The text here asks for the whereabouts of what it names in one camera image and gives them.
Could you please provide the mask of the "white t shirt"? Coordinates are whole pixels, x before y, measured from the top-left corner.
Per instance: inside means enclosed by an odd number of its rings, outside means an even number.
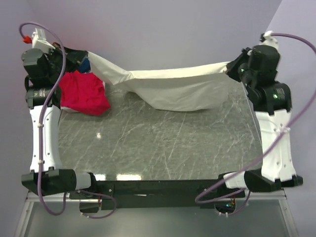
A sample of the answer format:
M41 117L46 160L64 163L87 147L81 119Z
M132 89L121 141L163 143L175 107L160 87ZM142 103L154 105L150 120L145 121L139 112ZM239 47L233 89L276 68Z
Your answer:
M226 62L165 70L128 71L88 53L91 71L105 84L137 94L158 110L212 109L228 98Z

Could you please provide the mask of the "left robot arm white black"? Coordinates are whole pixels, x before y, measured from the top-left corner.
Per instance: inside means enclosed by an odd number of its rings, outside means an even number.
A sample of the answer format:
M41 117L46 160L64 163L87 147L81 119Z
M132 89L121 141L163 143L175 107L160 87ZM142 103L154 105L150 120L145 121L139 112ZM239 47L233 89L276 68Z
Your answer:
M81 190L87 198L96 197L99 187L95 176L64 169L60 159L61 89L57 81L66 67L61 51L32 48L21 59L27 72L26 103L33 125L32 162L29 173L21 177L22 185L42 196Z

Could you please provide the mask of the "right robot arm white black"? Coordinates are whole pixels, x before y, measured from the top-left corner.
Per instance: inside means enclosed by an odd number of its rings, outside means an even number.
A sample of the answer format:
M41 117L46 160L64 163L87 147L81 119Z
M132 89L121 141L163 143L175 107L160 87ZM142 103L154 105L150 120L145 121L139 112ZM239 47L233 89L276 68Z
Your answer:
M287 84L276 81L279 60L275 47L256 45L243 49L227 65L227 75L243 84L253 105L265 157L259 169L222 174L224 180L217 184L222 197L234 189L268 193L303 185L292 162L290 129L286 127L291 119L291 91Z

